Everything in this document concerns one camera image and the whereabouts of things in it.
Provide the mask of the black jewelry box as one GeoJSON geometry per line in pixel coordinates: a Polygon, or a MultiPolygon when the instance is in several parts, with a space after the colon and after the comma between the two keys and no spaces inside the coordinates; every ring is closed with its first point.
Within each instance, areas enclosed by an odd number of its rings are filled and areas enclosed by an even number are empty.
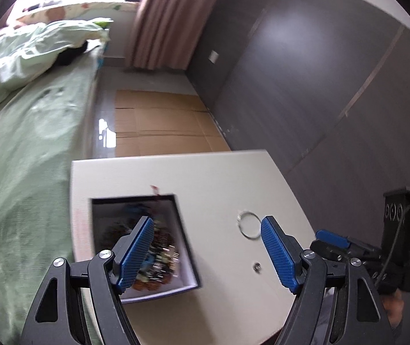
{"type": "Polygon", "coordinates": [[[114,258],[109,279],[124,304],[202,286],[173,194],[91,200],[95,250],[114,258]]]}

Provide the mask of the bed with green sheet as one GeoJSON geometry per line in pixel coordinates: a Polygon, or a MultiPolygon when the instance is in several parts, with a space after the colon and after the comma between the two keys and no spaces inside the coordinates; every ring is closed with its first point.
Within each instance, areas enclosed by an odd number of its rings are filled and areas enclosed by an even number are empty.
{"type": "Polygon", "coordinates": [[[91,152],[106,42],[84,42],[0,102],[0,342],[20,341],[51,262],[72,258],[71,164],[91,152]]]}

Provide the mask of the flattened cardboard sheets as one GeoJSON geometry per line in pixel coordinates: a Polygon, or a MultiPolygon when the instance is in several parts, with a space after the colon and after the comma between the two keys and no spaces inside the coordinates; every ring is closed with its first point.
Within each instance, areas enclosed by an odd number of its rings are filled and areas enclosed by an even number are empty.
{"type": "Polygon", "coordinates": [[[196,95],[118,90],[114,122],[116,157],[215,153],[230,149],[196,95]]]}

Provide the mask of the light green duvet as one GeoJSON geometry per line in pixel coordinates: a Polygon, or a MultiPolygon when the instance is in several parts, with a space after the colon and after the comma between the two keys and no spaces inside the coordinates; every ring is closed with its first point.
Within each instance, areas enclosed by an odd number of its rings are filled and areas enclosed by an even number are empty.
{"type": "Polygon", "coordinates": [[[109,40],[93,20],[34,23],[0,35],[0,102],[50,69],[58,55],[92,40],[109,40]]]}

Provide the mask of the green small object on bed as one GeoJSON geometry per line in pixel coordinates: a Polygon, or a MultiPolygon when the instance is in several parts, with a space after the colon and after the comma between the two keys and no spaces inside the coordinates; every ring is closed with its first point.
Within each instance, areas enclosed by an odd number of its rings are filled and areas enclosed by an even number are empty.
{"type": "Polygon", "coordinates": [[[95,22],[95,25],[101,27],[102,29],[106,30],[106,28],[108,28],[108,26],[110,26],[109,22],[103,22],[103,21],[99,21],[99,22],[95,22]]]}

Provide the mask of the pink curtain right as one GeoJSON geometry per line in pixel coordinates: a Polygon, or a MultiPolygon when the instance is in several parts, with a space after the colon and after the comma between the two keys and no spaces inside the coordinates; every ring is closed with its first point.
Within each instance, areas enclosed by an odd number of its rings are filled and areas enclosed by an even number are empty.
{"type": "Polygon", "coordinates": [[[129,69],[185,70],[217,0],[141,0],[125,51],[129,69]]]}

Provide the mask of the white wall switch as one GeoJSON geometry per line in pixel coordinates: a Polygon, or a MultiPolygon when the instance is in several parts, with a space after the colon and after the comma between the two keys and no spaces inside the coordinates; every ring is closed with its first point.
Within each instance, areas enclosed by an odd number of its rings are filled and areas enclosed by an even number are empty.
{"type": "Polygon", "coordinates": [[[219,58],[219,54],[218,54],[217,52],[215,52],[215,51],[211,51],[211,53],[210,53],[210,55],[209,55],[209,60],[210,60],[212,63],[215,63],[218,58],[219,58]]]}

